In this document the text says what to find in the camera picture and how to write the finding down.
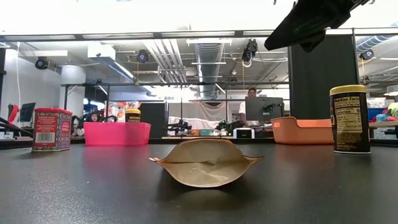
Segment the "pillar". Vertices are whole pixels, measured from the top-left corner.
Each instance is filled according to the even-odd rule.
[[[84,68],[74,65],[67,65],[62,67],[61,84],[81,84],[86,82],[86,71]],[[83,99],[85,97],[85,87],[76,87],[69,95],[67,101],[67,110],[71,111],[73,115],[83,116]],[[65,87],[61,87],[60,91],[60,108],[63,108],[65,101]]]
[[[330,118],[329,90],[359,83],[352,35],[327,35],[312,52],[289,47],[290,114],[297,119]]]

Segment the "computer monitor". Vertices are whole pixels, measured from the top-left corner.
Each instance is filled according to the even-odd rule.
[[[31,122],[36,103],[25,103],[19,110],[19,122]]]
[[[246,120],[269,121],[284,116],[284,99],[274,97],[255,97],[245,99]]]

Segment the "plastic bin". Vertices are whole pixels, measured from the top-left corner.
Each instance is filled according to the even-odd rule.
[[[147,123],[86,122],[84,129],[87,146],[143,146],[149,142]]]
[[[376,115],[383,113],[387,108],[368,108],[368,118],[372,120]]]
[[[201,129],[200,136],[210,136],[213,131],[212,129]]]
[[[294,117],[272,119],[276,143],[333,144],[330,119],[297,120]]]

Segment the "desk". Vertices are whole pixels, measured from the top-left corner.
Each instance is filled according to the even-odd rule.
[[[264,156],[216,189],[187,187],[148,157],[174,145],[0,151],[0,223],[396,223],[398,149],[237,145]]]
[[[233,139],[232,136],[169,136],[162,137],[162,139],[198,139],[198,138],[222,138],[222,139]]]
[[[376,128],[395,128],[394,133],[398,139],[398,121],[383,121],[369,123],[369,134],[370,138],[374,138],[374,130]]]

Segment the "kraft paper pouch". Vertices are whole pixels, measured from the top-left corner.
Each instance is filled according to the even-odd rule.
[[[161,165],[181,184],[192,187],[219,187],[241,177],[262,157],[248,157],[229,140],[194,139],[181,142],[160,160]]]

